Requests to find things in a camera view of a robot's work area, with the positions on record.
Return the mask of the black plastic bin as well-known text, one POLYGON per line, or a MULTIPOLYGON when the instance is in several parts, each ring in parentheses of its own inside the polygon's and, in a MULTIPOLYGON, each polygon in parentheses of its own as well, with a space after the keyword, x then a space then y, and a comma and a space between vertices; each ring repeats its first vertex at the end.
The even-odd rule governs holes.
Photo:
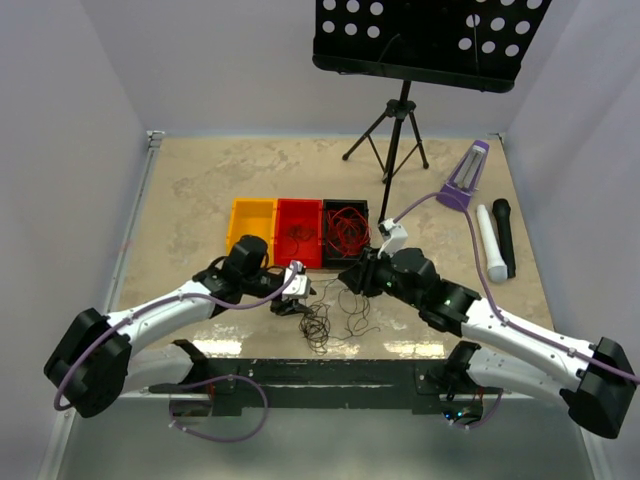
POLYGON ((368 202, 361 199, 324 199, 322 267, 352 266, 370 244, 368 202))

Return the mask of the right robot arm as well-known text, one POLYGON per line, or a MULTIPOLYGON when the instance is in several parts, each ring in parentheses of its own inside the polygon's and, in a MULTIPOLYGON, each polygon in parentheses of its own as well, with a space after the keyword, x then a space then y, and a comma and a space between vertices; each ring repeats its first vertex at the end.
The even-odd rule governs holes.
POLYGON ((460 338, 445 369, 452 390, 477 385, 558 403, 583 429, 619 436, 639 379, 618 342, 576 339, 526 321, 441 277, 418 248, 392 256, 368 248, 339 279, 355 294, 387 294, 430 328, 460 338))

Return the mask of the orange plastic bin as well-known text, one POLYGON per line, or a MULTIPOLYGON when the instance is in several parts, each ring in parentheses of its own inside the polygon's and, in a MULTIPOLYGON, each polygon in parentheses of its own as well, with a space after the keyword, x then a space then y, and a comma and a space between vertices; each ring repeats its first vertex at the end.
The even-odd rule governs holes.
POLYGON ((235 198, 226 235, 226 252, 229 253, 242 236, 254 235, 267 243, 268 256, 273 259, 276 214, 276 198, 235 198))

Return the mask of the small brown cable clump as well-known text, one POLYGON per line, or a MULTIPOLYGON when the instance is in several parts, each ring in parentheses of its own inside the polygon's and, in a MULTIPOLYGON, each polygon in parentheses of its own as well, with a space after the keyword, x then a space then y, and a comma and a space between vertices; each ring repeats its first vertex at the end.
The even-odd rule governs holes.
POLYGON ((282 255, 285 258, 309 264, 317 263, 320 258, 320 239, 319 231, 316 228, 294 224, 286 230, 282 255))

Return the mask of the red plastic bin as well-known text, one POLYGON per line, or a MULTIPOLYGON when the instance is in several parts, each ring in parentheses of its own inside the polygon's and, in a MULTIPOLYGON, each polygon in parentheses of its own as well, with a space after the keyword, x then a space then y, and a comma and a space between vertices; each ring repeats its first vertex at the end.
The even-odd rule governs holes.
POLYGON ((322 201, 281 198, 278 200, 274 233, 274 260, 286 266, 291 260, 308 269, 322 267, 322 201))

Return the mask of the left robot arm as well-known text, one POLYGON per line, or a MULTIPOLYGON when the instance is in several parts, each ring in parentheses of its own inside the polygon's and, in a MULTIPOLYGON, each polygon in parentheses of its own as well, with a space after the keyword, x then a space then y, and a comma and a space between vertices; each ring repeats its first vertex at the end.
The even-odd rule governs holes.
POLYGON ((44 365, 56 388, 53 407, 91 418, 121 394, 142 387, 175 384, 196 392, 207 380, 206 361, 197 349, 175 342, 152 355, 148 346, 227 311, 268 304, 276 315, 299 313, 314 292, 301 261, 273 272, 266 241, 245 235, 227 255, 168 294, 121 311, 88 308, 77 314, 44 365))

